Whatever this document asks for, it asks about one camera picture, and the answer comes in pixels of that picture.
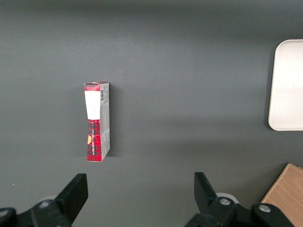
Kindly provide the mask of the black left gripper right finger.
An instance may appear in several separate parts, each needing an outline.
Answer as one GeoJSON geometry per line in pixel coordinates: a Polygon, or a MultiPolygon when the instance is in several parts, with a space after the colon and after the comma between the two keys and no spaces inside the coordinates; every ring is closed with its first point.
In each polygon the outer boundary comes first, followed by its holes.
{"type": "Polygon", "coordinates": [[[228,227],[236,213],[236,203],[219,197],[203,172],[194,174],[194,197],[199,209],[185,224],[187,227],[228,227]]]}

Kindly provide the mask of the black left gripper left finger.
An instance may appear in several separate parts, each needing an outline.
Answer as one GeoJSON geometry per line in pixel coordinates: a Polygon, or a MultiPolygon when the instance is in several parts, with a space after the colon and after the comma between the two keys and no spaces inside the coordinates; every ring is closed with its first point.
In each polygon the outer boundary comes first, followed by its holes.
{"type": "Polygon", "coordinates": [[[30,210],[35,227],[70,227],[88,199],[86,174],[77,174],[55,197],[37,203],[30,210]]]}

